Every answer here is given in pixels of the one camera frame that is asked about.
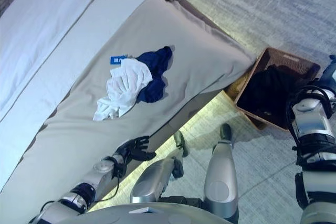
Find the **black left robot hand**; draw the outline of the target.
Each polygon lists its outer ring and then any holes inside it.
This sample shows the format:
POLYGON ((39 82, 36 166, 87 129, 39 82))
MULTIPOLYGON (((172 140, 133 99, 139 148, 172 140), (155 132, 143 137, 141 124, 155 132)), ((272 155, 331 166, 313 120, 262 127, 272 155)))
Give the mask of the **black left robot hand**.
POLYGON ((150 161, 156 157, 155 152, 147 152, 149 144, 149 136, 141 136, 128 140, 120 145, 116 153, 124 158, 124 161, 150 161))

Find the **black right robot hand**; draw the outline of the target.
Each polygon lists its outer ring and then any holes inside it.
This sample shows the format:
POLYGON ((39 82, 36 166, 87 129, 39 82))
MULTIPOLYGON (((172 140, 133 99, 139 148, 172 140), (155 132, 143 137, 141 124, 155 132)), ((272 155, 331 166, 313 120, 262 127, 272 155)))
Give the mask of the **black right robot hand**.
POLYGON ((320 78, 323 85, 330 90, 335 90, 335 55, 330 55, 330 64, 325 68, 320 78))

